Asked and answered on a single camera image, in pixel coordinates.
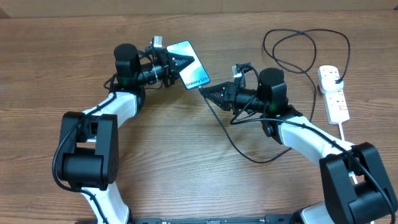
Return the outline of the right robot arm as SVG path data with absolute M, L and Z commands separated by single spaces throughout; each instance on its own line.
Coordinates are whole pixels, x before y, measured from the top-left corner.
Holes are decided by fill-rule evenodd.
M 314 163 L 322 178 L 323 201 L 291 215 L 268 215 L 267 223 L 371 223 L 389 215 L 397 221 L 397 197 L 375 146 L 340 140 L 313 125 L 289 104 L 284 73 L 267 68 L 257 73 L 257 88 L 247 89 L 245 73 L 234 69 L 233 82 L 200 88 L 207 103 L 235 116 L 260 116 L 266 136 Z

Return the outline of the Galaxy smartphone with blue screen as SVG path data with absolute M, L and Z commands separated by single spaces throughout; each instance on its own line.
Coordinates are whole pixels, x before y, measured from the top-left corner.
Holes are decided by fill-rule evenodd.
M 174 54 L 194 57 L 195 61 L 178 74 L 187 90 L 192 90 L 211 82 L 208 73 L 198 58 L 198 55 L 193 49 L 190 41 L 184 40 L 182 42 L 169 45 L 166 47 L 166 50 L 168 53 L 171 52 Z

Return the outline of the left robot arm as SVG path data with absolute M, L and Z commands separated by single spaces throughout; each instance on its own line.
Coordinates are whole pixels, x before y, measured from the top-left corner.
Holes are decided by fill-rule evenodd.
M 133 223 L 116 185 L 118 129 L 140 112 L 147 85 L 170 86 L 178 78 L 186 82 L 200 61 L 187 41 L 166 48 L 152 44 L 144 51 L 121 44 L 114 57 L 116 73 L 104 84 L 107 99 L 89 110 L 63 115 L 52 176 L 61 189 L 87 199 L 96 223 Z

